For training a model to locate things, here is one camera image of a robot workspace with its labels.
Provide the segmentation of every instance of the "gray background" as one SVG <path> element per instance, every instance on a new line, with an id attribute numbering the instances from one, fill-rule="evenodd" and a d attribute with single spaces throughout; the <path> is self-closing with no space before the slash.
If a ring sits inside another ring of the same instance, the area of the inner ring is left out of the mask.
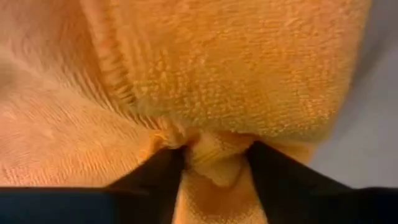
<path id="1" fill-rule="evenodd" d="M 398 187 L 398 1 L 374 0 L 351 92 L 311 166 L 353 187 Z"/>

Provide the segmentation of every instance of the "orange towel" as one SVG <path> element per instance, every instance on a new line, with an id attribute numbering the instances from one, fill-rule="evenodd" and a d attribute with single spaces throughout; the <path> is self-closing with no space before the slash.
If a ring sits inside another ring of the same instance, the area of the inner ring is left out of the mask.
<path id="1" fill-rule="evenodd" d="M 370 0 L 0 0 L 0 185 L 102 186 L 189 144 L 175 222 L 265 223 L 241 156 L 305 162 Z"/>

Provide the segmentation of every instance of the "orange fabric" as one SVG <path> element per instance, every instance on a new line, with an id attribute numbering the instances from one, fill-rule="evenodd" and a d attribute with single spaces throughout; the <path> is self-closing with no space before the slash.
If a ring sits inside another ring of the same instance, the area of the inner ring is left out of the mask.
<path id="1" fill-rule="evenodd" d="M 241 153 L 305 162 L 370 0 L 0 0 L 0 185 L 102 186 L 191 146 L 176 223 L 265 223 Z"/>

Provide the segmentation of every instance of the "fabric texture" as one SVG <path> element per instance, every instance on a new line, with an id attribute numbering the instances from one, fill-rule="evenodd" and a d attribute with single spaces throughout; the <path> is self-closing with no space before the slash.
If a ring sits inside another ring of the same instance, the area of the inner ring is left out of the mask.
<path id="1" fill-rule="evenodd" d="M 370 0 L 0 0 L 0 185 L 103 186 L 188 144 L 175 223 L 265 223 L 241 155 L 306 162 Z"/>

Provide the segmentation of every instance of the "black object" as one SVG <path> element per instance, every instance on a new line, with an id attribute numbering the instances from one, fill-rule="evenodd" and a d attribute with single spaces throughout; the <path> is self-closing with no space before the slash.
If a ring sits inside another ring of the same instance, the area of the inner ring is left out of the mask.
<path id="1" fill-rule="evenodd" d="M 0 224 L 170 224 L 183 167 L 161 150 L 103 189 L 0 188 Z"/>
<path id="2" fill-rule="evenodd" d="M 269 224 L 398 223 L 398 189 L 351 189 L 261 142 L 246 155 Z"/>
<path id="3" fill-rule="evenodd" d="M 184 147 L 103 189 L 0 188 L 0 224 L 170 224 Z M 247 151 L 269 224 L 398 223 L 397 189 L 351 189 L 255 142 Z"/>

